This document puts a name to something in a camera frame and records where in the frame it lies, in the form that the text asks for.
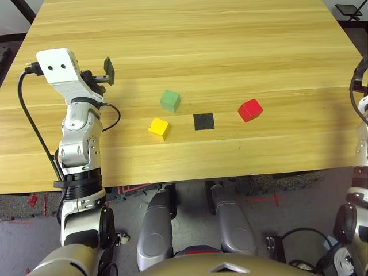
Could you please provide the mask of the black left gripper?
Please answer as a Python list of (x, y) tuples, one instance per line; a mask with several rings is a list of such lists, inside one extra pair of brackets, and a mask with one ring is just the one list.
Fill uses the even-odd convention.
[(94, 76), (91, 71), (86, 70), (81, 72), (81, 77), (88, 87), (100, 96), (104, 96), (106, 92), (102, 83), (107, 83), (110, 86), (114, 85), (115, 72), (110, 57), (106, 57), (104, 60), (105, 75)]

